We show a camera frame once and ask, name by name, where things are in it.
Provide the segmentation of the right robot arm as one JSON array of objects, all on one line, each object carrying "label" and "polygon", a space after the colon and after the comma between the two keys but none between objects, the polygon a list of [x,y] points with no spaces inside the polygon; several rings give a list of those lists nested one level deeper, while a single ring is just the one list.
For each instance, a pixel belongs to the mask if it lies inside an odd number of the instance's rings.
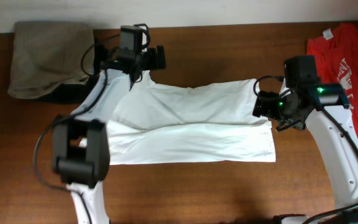
[{"label": "right robot arm", "polygon": [[339,84],[288,85],[281,93],[254,90],[255,116],[279,122],[277,131],[307,129],[328,173],[335,208],[312,217],[277,215],[274,223],[358,223],[358,138]]}]

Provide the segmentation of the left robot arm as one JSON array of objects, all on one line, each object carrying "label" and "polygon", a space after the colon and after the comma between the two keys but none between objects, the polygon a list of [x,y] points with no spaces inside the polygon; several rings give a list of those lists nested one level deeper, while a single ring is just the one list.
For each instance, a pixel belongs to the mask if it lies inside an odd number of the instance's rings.
[{"label": "left robot arm", "polygon": [[120,100],[140,82],[145,72],[166,67],[161,45],[133,58],[125,50],[105,61],[98,81],[71,115],[52,126],[52,169],[71,194],[78,223],[109,223],[104,206],[103,181],[110,166],[107,124]]}]

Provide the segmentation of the white printed t-shirt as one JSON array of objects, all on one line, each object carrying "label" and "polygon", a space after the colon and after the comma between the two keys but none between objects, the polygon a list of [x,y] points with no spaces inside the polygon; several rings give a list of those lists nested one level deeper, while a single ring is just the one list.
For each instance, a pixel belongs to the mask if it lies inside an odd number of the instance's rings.
[{"label": "white printed t-shirt", "polygon": [[85,118],[106,123],[112,165],[276,160],[271,122],[252,114],[253,79],[181,88],[149,72],[131,84],[110,69],[97,88],[103,96]]}]

